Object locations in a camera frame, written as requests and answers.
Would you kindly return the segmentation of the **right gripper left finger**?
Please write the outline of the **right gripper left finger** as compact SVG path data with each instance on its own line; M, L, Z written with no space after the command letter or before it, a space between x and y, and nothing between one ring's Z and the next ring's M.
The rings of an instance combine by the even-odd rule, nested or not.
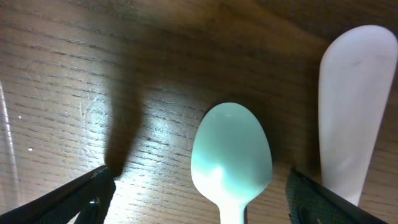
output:
M106 165L1 215L1 223L102 224L107 216L116 185Z

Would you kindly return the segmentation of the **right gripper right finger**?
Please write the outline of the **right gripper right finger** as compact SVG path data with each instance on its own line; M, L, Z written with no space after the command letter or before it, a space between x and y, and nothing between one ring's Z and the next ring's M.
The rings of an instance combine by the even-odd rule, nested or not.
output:
M292 224L387 224L294 168L285 194Z

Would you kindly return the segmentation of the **mint green plastic spoon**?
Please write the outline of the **mint green plastic spoon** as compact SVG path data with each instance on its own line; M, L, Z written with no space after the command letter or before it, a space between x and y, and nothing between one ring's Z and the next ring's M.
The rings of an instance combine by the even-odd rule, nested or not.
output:
M194 186L220 211L222 224L244 224L245 208L272 179L272 156L258 119L244 106L221 103L203 117L193 142Z

